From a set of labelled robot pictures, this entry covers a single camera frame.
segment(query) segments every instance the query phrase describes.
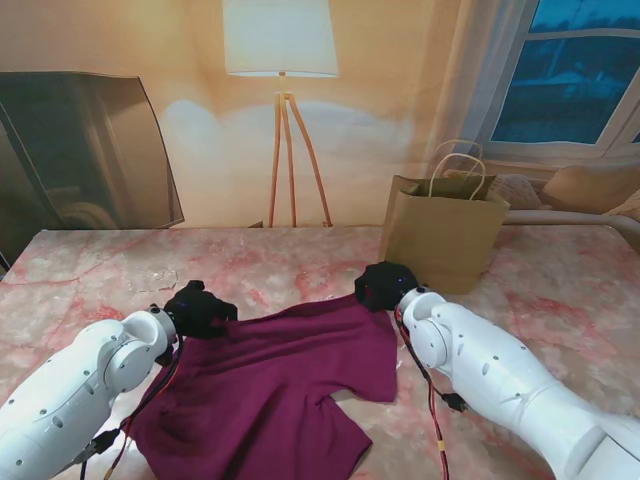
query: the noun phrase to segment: t-shirt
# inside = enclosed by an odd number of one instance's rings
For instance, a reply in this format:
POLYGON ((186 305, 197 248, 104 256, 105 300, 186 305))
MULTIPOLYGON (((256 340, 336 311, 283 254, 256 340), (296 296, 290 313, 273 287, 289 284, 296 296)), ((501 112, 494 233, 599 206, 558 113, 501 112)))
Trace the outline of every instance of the t-shirt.
POLYGON ((391 320, 354 295, 188 339, 132 436, 159 480, 345 480, 371 440, 331 398, 342 389, 376 402, 396 395, 391 320))

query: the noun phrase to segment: pink marble surface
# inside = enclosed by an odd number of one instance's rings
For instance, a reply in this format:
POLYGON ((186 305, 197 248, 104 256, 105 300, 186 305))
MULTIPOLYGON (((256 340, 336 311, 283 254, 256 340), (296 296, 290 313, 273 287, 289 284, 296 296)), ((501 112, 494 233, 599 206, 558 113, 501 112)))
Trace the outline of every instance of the pink marble surface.
MULTIPOLYGON (((42 232, 0 282, 0 401, 85 325, 162 304, 192 278, 237 304, 242 319, 348 294, 375 261, 379 238, 378 228, 42 232)), ((452 299, 520 337, 589 401, 640 417, 639 293, 640 258, 614 230, 512 226, 474 292, 452 299)), ((375 442, 355 479, 441 478, 425 384, 398 345, 393 404, 337 395, 375 442)), ((446 378, 436 382, 447 389, 446 378)), ((106 428, 143 391, 121 396, 106 428)), ((552 478, 504 429, 438 407, 452 478, 552 478)), ((103 478, 116 447, 90 462, 89 479, 103 478)), ((76 479, 78 470, 59 478, 76 479)), ((135 445, 112 476, 153 478, 135 445)))

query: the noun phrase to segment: connector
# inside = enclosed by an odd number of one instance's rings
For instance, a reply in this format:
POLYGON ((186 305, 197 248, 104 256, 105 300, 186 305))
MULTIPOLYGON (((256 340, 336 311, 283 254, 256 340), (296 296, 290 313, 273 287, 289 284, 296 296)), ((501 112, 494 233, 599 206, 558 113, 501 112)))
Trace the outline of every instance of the connector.
POLYGON ((457 393, 443 393, 440 398, 449 406, 450 409, 458 412, 464 412, 467 409, 467 402, 457 393))
POLYGON ((102 432, 96 438, 93 439, 95 445, 95 451, 98 455, 104 453, 111 445, 114 444, 116 438, 120 435, 120 429, 114 428, 113 430, 107 430, 102 432))

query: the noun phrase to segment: window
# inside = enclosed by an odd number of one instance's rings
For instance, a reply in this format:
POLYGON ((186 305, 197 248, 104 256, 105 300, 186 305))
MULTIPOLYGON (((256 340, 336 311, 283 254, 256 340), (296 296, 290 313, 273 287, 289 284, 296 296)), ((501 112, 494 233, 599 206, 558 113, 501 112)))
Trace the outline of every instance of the window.
POLYGON ((532 157, 640 153, 638 0, 528 0, 480 141, 532 157))
POLYGON ((140 79, 0 73, 0 265, 38 231, 183 220, 140 79))

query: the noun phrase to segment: floor lamp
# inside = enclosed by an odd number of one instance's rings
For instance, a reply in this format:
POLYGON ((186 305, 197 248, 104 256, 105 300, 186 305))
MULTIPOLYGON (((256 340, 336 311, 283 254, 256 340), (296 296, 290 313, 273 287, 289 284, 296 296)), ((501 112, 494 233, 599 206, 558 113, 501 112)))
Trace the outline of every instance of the floor lamp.
MULTIPOLYGON (((329 0, 224 0, 224 43, 227 73, 251 77, 337 77, 338 63, 333 41, 329 0)), ((273 227, 276 186, 280 162, 281 126, 287 143, 291 223, 296 226, 293 145, 288 107, 304 138, 325 225, 332 226, 309 132, 293 93, 276 93, 275 141, 269 202, 269 227, 273 227)))

